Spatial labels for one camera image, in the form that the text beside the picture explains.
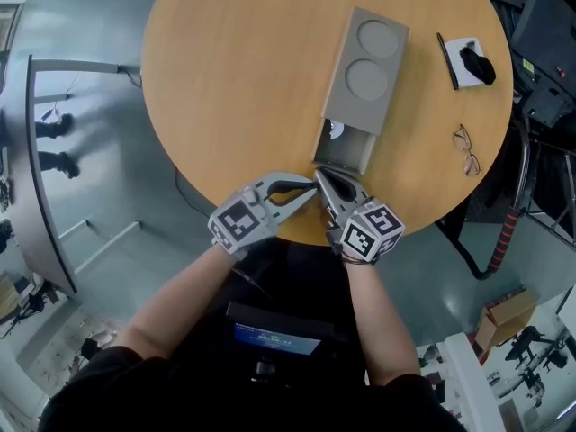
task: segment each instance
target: person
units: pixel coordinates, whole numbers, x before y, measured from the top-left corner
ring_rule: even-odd
[[[235,273],[262,264],[258,283],[267,297]],[[329,316],[339,328],[349,324],[357,329],[350,339],[358,342],[361,362],[346,371],[351,375],[323,373],[325,363],[286,384],[255,382],[242,370],[243,345],[221,312],[230,298],[267,302],[307,319]],[[360,422],[387,430],[464,430],[420,376],[410,334],[375,267],[343,265],[329,248],[277,238],[239,265],[220,243],[209,248],[50,400],[39,431]]]
[[[36,121],[36,138],[50,138],[54,140],[55,138],[64,136],[72,127],[72,120],[71,114],[63,113],[54,123]],[[78,165],[66,152],[55,154],[39,150],[38,158],[40,160],[41,171],[55,169],[64,173],[68,179],[73,179],[80,175]]]

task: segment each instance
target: red and black handle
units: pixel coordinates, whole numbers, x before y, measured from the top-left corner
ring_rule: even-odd
[[[498,238],[498,243],[494,248],[494,253],[492,254],[492,259],[490,260],[490,264],[488,266],[489,270],[493,274],[498,272],[498,269],[500,269],[502,260],[504,259],[504,256],[508,251],[510,241],[512,240],[512,235],[514,235],[514,229],[516,228],[516,223],[518,222],[519,216],[519,209],[514,208],[513,206],[508,207],[506,219],[504,220],[504,225],[502,225],[502,231],[500,232],[500,236]]]

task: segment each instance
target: shoe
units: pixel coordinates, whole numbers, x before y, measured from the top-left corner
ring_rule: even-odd
[[[63,113],[60,115],[58,121],[53,124],[53,129],[55,131],[54,137],[57,138],[58,136],[64,136],[70,131],[72,128],[72,114],[71,113]]]
[[[60,164],[58,165],[58,171],[61,171],[66,175],[68,179],[74,179],[80,175],[80,168],[76,162],[68,156],[66,152],[60,152]]]

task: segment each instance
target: glasses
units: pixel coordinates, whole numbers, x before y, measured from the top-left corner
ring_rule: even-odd
[[[478,176],[481,173],[480,163],[478,158],[472,153],[472,140],[463,125],[460,125],[460,129],[457,132],[452,133],[452,141],[458,150],[466,154],[464,173],[467,176]]]

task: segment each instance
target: cardboard box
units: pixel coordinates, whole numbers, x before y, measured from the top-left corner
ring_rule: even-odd
[[[476,333],[476,342],[484,350],[512,338],[524,329],[536,308],[534,295],[519,288],[484,306]]]

